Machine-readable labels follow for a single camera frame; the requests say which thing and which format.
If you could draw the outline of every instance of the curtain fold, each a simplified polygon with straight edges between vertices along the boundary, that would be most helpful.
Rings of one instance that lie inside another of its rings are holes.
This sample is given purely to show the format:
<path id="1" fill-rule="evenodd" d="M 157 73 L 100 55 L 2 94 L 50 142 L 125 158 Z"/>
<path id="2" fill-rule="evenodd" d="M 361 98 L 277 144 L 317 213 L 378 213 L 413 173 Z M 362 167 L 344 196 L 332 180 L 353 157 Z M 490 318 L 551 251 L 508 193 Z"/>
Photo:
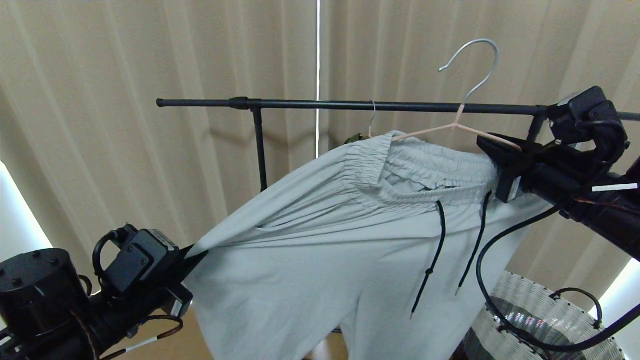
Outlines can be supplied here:
<path id="1" fill-rule="evenodd" d="M 1 3 L 2 159 L 53 245 L 88 273 L 125 222 L 182 247 L 257 195 L 249 111 L 156 98 L 313 99 L 315 18 L 310 1 Z M 263 119 L 274 183 L 314 159 L 315 112 Z"/>
<path id="2" fill-rule="evenodd" d="M 495 74 L 469 102 L 554 104 L 601 86 L 619 111 L 640 111 L 640 4 L 582 1 L 384 1 L 321 3 L 322 100 L 461 102 L 489 71 L 493 51 L 476 44 L 438 73 L 468 41 L 490 38 L 500 48 Z M 321 153 L 368 132 L 371 111 L 321 111 Z M 410 133 L 453 121 L 454 114 L 378 112 L 372 133 Z M 463 114 L 482 131 L 526 137 L 531 118 Z M 626 122 L 633 143 L 638 124 Z M 549 141 L 547 127 L 539 138 Z M 424 140 L 479 152 L 475 137 L 442 131 Z M 624 173 L 640 155 L 627 151 Z M 550 288 L 576 286 L 600 296 L 629 257 L 582 225 L 553 217 L 532 226 L 509 270 Z M 590 308 L 587 300 L 573 297 Z"/>

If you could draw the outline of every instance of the drawstring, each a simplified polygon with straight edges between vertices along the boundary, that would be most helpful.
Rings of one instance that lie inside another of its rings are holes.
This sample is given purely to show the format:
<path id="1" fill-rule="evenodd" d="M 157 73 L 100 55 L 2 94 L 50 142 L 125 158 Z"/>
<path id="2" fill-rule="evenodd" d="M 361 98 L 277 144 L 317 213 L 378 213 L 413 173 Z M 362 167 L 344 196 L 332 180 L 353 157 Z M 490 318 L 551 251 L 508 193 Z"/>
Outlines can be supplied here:
<path id="1" fill-rule="evenodd" d="M 409 316 L 409 320 L 413 318 L 413 313 L 415 313 L 415 308 L 418 307 L 418 302 L 420 302 L 420 297 L 422 296 L 422 291 L 424 290 L 424 286 L 427 285 L 427 280 L 429 280 L 429 276 L 433 274 L 433 269 L 436 267 L 436 262 L 438 261 L 438 257 L 440 256 L 440 252 L 442 251 L 442 245 L 444 245 L 444 238 L 447 236 L 447 228 L 445 226 L 445 218 L 444 218 L 444 208 L 442 207 L 442 203 L 438 200 L 436 202 L 438 205 L 438 212 L 440 212 L 440 227 L 442 228 L 442 232 L 440 234 L 440 243 L 438 244 L 438 250 L 436 250 L 436 255 L 433 257 L 433 262 L 431 263 L 431 268 L 429 268 L 424 273 L 424 280 L 422 280 L 422 286 L 420 287 L 420 291 L 418 291 L 418 296 L 415 298 L 415 303 L 413 303 L 413 308 L 411 309 L 411 316 Z"/>
<path id="2" fill-rule="evenodd" d="M 458 296 L 458 292 L 462 288 L 462 285 L 465 283 L 465 279 L 467 278 L 467 274 L 469 273 L 469 269 L 471 269 L 471 264 L 474 262 L 474 258 L 476 257 L 476 253 L 478 252 L 478 248 L 480 247 L 480 243 L 482 242 L 482 235 L 484 234 L 484 227 L 486 226 L 486 209 L 489 206 L 489 198 L 491 197 L 492 192 L 488 192 L 484 197 L 484 202 L 482 204 L 482 222 L 480 225 L 480 233 L 478 234 L 478 239 L 476 241 L 476 247 L 474 247 L 474 251 L 471 253 L 471 258 L 467 263 L 467 268 L 465 269 L 465 273 L 462 275 L 462 279 L 460 279 L 460 283 L 458 284 L 458 289 L 456 290 L 456 296 Z"/>

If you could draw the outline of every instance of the black basket handle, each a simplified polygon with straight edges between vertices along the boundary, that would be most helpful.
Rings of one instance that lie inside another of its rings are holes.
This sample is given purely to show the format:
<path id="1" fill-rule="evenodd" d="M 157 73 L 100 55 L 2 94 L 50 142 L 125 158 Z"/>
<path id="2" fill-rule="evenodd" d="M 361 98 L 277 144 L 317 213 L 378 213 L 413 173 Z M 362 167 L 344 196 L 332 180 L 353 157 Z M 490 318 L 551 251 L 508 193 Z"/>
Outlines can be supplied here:
<path id="1" fill-rule="evenodd" d="M 593 301 L 594 304 L 596 304 L 596 312 L 598 313 L 598 318 L 593 322 L 593 328 L 596 329 L 596 330 L 600 330 L 600 326 L 602 326 L 602 306 L 600 306 L 600 302 L 592 294 L 590 294 L 590 293 L 588 293 L 588 292 L 586 292 L 586 291 L 584 291 L 582 289 L 578 289 L 578 288 L 564 288 L 564 289 L 560 289 L 560 290 L 556 291 L 555 293 L 549 295 L 549 297 L 554 299 L 554 300 L 558 300 L 558 299 L 560 299 L 560 294 L 566 293 L 568 291 L 575 291 L 577 293 L 581 293 L 581 294 L 587 296 L 589 299 L 591 299 L 591 301 Z"/>

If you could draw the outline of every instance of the white woven basket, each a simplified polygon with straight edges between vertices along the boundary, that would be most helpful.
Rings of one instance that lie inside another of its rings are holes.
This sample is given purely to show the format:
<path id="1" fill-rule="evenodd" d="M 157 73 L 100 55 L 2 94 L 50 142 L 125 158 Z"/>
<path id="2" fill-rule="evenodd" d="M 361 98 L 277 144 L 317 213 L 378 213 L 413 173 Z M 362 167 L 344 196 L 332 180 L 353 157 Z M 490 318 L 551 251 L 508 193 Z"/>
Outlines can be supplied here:
<path id="1" fill-rule="evenodd" d="M 576 344 L 603 329 L 594 329 L 594 319 L 571 302 L 550 298 L 552 293 L 531 280 L 505 272 L 492 297 L 513 325 L 545 343 Z M 500 320 L 488 308 L 480 312 L 464 342 L 470 360 L 624 360 L 614 339 L 582 352 L 549 353 L 531 348 L 508 331 L 499 332 L 499 326 Z"/>

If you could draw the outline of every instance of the horizontal rod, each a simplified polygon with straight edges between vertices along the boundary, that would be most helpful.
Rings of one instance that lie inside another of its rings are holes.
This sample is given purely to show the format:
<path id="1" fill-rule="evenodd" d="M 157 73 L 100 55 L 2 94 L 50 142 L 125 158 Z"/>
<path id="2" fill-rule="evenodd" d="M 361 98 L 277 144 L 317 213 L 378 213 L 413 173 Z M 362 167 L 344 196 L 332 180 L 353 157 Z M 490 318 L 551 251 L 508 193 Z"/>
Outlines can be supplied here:
<path id="1" fill-rule="evenodd" d="M 249 110 L 261 109 L 321 109 L 321 110 L 362 110 L 372 111 L 371 101 L 307 101 L 307 100 L 267 100 L 235 97 L 229 100 L 198 99 L 158 99 L 156 104 L 165 106 L 197 106 L 213 108 L 233 108 Z M 424 113 L 456 113 L 460 104 L 445 102 L 377 102 L 376 111 L 411 111 Z M 504 104 L 467 104 L 465 113 L 506 114 L 506 115 L 544 115 L 547 106 L 542 105 L 504 105 Z M 624 120 L 640 121 L 640 114 L 619 113 Z"/>

